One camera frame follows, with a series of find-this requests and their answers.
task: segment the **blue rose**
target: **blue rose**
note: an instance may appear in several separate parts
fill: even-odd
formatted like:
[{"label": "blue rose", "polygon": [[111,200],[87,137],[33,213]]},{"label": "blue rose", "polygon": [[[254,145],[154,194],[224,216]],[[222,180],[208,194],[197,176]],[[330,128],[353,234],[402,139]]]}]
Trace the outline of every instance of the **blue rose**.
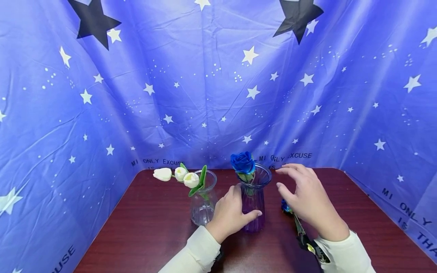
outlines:
[{"label": "blue rose", "polygon": [[237,173],[252,174],[255,172],[255,161],[250,152],[242,152],[238,155],[231,155],[232,168]]}]

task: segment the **left hand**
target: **left hand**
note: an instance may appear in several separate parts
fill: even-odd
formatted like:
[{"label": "left hand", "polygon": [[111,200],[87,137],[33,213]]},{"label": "left hand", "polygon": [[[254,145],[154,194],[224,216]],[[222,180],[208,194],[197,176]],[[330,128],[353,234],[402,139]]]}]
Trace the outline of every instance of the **left hand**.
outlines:
[{"label": "left hand", "polygon": [[206,229],[221,244],[229,235],[236,233],[245,225],[262,215],[259,210],[247,214],[242,212],[241,185],[231,186],[229,191],[215,205],[214,217]]}]

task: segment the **right hand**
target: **right hand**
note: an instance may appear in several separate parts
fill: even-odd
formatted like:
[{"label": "right hand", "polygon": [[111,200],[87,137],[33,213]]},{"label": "right hand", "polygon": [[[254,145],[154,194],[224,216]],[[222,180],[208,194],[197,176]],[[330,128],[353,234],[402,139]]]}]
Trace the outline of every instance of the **right hand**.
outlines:
[{"label": "right hand", "polygon": [[294,194],[283,183],[276,183],[278,191],[296,215],[314,227],[320,237],[333,242],[349,237],[347,224],[338,215],[313,169],[292,163],[283,165],[276,172],[294,179]]}]

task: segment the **black star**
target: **black star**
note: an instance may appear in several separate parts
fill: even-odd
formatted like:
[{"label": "black star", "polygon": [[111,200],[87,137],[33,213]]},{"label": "black star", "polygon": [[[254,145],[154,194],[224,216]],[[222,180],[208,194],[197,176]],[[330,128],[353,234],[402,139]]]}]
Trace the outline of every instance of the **black star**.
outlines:
[{"label": "black star", "polygon": [[109,50],[107,31],[115,28],[121,22],[103,14],[100,0],[91,0],[89,5],[68,0],[80,19],[79,33],[77,39],[93,35]]},{"label": "black star", "polygon": [[279,0],[285,19],[273,37],[292,30],[300,44],[306,25],[312,20],[322,15],[323,10],[316,6],[313,0]]}]

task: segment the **wooden table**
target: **wooden table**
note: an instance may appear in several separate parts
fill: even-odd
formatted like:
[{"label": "wooden table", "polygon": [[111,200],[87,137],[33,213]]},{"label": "wooden table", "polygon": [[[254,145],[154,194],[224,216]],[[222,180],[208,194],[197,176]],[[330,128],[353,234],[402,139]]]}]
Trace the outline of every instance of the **wooden table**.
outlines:
[{"label": "wooden table", "polygon": [[[222,197],[237,183],[231,170],[214,170]],[[332,203],[358,233],[376,272],[437,272],[437,266],[343,172],[316,169]],[[265,229],[239,232],[222,245],[224,258],[213,273],[318,273],[314,255],[299,248],[293,221],[281,210],[274,174],[265,188]],[[180,249],[196,226],[190,221],[188,189],[140,172],[78,265],[75,273],[156,273]],[[304,225],[310,236],[314,231]]]}]

